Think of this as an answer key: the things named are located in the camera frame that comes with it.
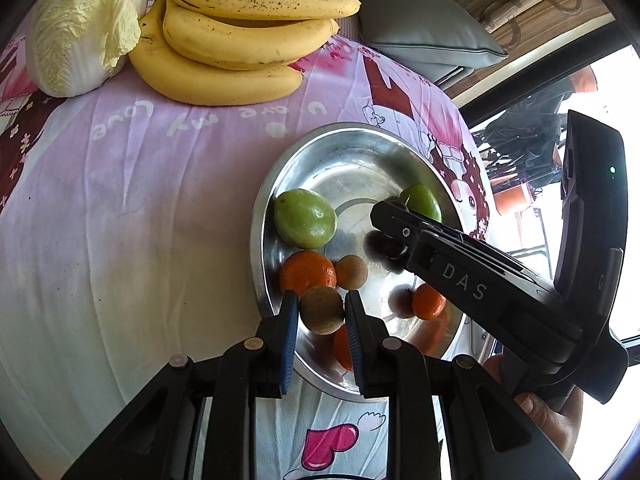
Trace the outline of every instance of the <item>green tomato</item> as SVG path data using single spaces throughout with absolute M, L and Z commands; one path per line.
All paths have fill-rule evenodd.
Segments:
M 437 222 L 442 222 L 442 212 L 440 204 L 436 200 L 431 189 L 423 184 L 415 184 L 408 187 L 400 194 L 400 200 L 411 211 L 420 213 Z
M 274 217 L 284 241 L 300 249 L 319 249 L 331 240 L 338 225 L 331 204 L 306 189 L 289 189 L 277 197 Z

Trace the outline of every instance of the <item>human hand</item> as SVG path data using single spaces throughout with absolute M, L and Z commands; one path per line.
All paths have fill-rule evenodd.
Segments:
M 500 359 L 498 354 L 488 359 L 482 366 L 499 383 Z M 574 388 L 560 413 L 553 411 L 547 403 L 535 394 L 519 394 L 514 399 L 522 411 L 556 444 L 564 457 L 569 460 L 574 453 L 580 423 L 582 421 L 582 402 L 584 394 L 580 388 Z

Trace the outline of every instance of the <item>bolt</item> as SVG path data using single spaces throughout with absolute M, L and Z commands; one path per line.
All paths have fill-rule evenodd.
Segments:
M 459 355 L 456 357 L 456 364 L 460 368 L 464 368 L 465 370 L 470 370 L 476 364 L 475 359 L 468 355 Z
M 382 346 L 387 350 L 398 350 L 402 346 L 402 341 L 397 337 L 387 337 L 382 342 Z
M 189 358 L 185 354 L 175 354 L 169 358 L 169 364 L 173 368 L 184 368 L 189 363 Z
M 264 341 L 259 337 L 250 337 L 244 342 L 244 347 L 247 350 L 259 350 L 264 345 Z

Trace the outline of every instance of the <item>gray pillow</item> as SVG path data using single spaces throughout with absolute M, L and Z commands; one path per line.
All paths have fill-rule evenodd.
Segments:
M 420 63 L 480 68 L 508 56 L 453 0 L 360 1 L 363 43 L 411 69 Z

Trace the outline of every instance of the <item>metal bowl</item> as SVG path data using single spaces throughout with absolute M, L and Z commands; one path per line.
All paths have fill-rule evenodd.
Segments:
M 278 235 L 273 202 L 280 193 L 301 187 L 324 196 L 338 215 L 334 238 L 319 252 L 333 261 L 346 254 L 357 254 L 366 261 L 369 279 L 360 295 L 367 314 L 381 317 L 393 336 L 414 344 L 424 339 L 433 331 L 435 322 L 412 317 L 398 301 L 404 291 L 415 288 L 421 280 L 404 269 L 372 260 L 364 243 L 365 236 L 373 231 L 369 220 L 372 205 L 397 196 L 418 182 L 436 195 L 442 221 L 460 229 L 450 190 L 428 161 L 403 140 L 360 123 L 328 124 L 302 137 L 271 168 L 254 206 L 250 257 L 260 314 L 266 317 L 278 313 L 282 301 L 278 271 L 284 260 L 298 250 Z M 450 303 L 446 309 L 446 333 L 429 352 L 434 357 L 452 357 L 448 353 L 462 330 L 462 312 Z M 332 343 L 332 335 L 316 335 L 300 322 L 294 369 L 324 393 L 342 400 L 367 402 L 358 392 L 353 373 L 334 358 Z

